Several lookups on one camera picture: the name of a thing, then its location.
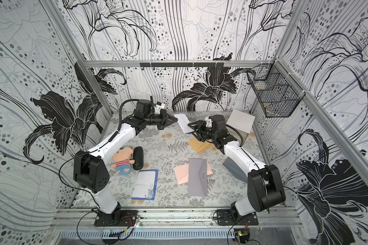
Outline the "white blue-bordered letter paper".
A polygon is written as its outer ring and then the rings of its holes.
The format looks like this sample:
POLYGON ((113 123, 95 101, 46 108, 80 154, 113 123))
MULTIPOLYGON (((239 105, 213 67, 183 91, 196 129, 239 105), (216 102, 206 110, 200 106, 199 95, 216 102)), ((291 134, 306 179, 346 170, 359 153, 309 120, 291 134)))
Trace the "white blue-bordered letter paper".
POLYGON ((157 188, 158 170, 147 169, 138 172, 138 178, 132 193, 132 200, 154 200, 157 188))

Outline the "yellow kraft envelope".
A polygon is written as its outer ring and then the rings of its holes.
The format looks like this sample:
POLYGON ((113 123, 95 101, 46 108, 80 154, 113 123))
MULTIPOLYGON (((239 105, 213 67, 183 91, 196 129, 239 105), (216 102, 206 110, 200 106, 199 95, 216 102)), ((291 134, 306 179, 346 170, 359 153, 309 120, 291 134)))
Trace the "yellow kraft envelope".
POLYGON ((192 138, 188 141, 188 145, 197 153, 201 154, 207 150, 216 150, 215 146, 209 142, 200 142, 196 138, 192 138))

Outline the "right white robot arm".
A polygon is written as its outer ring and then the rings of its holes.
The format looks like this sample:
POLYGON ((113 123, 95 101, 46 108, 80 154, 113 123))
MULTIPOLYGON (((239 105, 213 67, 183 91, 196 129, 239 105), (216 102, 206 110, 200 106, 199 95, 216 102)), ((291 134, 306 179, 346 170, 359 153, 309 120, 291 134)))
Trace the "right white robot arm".
POLYGON ((273 164, 267 165, 259 161, 245 150, 228 132, 229 125, 222 115, 213 115, 204 120, 189 123, 188 126, 197 140, 211 141, 247 175, 247 196, 232 203, 232 216, 246 216, 286 201, 279 169, 273 164))

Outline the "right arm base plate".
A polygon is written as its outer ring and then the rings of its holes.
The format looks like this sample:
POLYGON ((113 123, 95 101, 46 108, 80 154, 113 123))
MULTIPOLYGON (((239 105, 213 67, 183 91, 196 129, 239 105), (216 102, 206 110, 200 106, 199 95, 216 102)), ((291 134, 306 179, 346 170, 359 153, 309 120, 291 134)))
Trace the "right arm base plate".
POLYGON ((213 214, 213 220, 220 226, 257 226, 259 224, 256 213, 240 216, 230 209, 217 209, 213 214))

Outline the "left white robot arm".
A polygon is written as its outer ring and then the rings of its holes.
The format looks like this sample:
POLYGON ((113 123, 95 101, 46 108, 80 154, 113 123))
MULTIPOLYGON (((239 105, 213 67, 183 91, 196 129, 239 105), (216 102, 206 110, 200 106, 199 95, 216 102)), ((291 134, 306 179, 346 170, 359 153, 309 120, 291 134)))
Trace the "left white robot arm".
POLYGON ((120 211, 119 203, 108 187, 110 175, 106 164, 113 155, 146 126, 163 130, 177 121, 168 114, 164 104, 155 104, 153 98, 128 99, 120 105, 117 129, 88 151, 79 151, 75 155, 73 179, 84 191, 91 193, 100 212, 111 215, 120 211))

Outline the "dark grey envelope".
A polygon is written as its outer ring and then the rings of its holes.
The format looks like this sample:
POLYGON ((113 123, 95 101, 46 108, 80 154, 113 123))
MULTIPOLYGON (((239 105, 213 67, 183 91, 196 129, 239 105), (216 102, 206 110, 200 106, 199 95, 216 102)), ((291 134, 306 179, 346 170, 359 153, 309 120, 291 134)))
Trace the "dark grey envelope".
POLYGON ((248 173, 244 172, 230 157, 228 157, 223 166, 238 180, 247 183, 248 173))

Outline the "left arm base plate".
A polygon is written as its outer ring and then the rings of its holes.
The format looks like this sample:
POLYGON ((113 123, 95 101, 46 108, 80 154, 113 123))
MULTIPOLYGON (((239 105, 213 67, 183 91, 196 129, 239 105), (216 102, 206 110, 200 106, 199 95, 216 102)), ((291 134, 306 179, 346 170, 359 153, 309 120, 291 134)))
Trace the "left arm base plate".
POLYGON ((112 214, 97 211, 94 225, 96 227, 130 227, 135 224, 137 210, 116 210, 112 214))

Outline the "lilac grey envelope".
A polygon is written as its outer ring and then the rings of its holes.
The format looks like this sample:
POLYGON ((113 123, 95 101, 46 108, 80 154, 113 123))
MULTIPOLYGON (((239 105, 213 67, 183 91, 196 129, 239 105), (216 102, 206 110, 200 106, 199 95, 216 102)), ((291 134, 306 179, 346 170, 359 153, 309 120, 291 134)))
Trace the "lilac grey envelope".
POLYGON ((207 197, 208 196, 208 174, 207 160, 189 160, 188 196, 207 197))

